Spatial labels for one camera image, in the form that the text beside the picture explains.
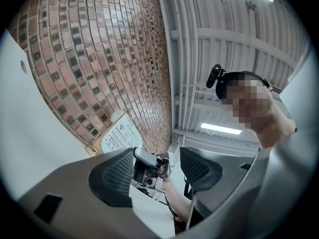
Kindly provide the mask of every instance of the wire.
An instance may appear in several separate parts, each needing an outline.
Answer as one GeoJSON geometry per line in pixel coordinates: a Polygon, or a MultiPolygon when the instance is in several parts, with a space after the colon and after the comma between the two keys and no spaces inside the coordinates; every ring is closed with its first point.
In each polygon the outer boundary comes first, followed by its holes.
{"type": "Polygon", "coordinates": [[[159,175],[163,175],[163,174],[161,174],[160,172],[162,171],[162,169],[165,169],[165,167],[163,167],[163,165],[160,165],[161,166],[161,169],[159,170],[159,175]]]}
{"type": "Polygon", "coordinates": [[[166,202],[167,202],[167,206],[168,206],[170,212],[171,212],[172,215],[173,215],[173,219],[174,219],[174,223],[175,223],[175,222],[176,222],[175,212],[174,212],[173,209],[171,208],[171,206],[170,206],[170,204],[169,204],[169,202],[168,202],[168,200],[167,200],[166,197],[165,197],[165,200],[166,200],[166,202]]]}

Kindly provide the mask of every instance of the ceiling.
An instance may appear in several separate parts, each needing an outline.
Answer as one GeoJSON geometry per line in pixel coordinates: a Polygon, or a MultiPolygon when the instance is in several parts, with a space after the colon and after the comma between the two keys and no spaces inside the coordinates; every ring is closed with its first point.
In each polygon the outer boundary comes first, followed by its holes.
{"type": "Polygon", "coordinates": [[[168,45],[173,132],[258,149],[253,132],[207,132],[203,122],[243,128],[225,112],[215,90],[205,87],[211,68],[252,71],[273,85],[273,96],[287,85],[309,37],[285,0],[160,0],[168,45]]]}

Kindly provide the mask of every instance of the brick wall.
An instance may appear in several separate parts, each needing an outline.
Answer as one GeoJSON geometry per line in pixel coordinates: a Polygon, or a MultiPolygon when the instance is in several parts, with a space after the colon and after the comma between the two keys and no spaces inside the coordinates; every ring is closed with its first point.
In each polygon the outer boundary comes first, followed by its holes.
{"type": "Polygon", "coordinates": [[[168,58],[159,0],[28,0],[10,32],[42,96],[86,145],[131,112],[147,151],[171,141],[168,58]]]}

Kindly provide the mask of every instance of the sign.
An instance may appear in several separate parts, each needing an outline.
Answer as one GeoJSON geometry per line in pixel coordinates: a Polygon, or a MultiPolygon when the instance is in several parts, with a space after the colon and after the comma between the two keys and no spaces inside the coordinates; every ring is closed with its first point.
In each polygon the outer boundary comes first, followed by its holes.
{"type": "Polygon", "coordinates": [[[123,114],[103,136],[101,148],[103,153],[142,147],[142,137],[127,113],[123,114]]]}

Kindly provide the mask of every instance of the cable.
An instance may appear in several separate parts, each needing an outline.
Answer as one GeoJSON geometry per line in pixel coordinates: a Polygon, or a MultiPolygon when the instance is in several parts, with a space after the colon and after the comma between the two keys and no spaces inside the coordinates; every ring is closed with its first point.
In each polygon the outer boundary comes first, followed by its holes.
{"type": "Polygon", "coordinates": [[[171,208],[171,206],[170,206],[170,204],[169,204],[169,202],[168,202],[168,200],[167,200],[166,197],[165,197],[165,200],[166,200],[166,202],[167,202],[167,206],[168,206],[170,212],[171,212],[172,215],[173,215],[173,219],[174,219],[174,223],[175,223],[175,222],[176,222],[175,212],[174,212],[173,209],[171,208]]]}

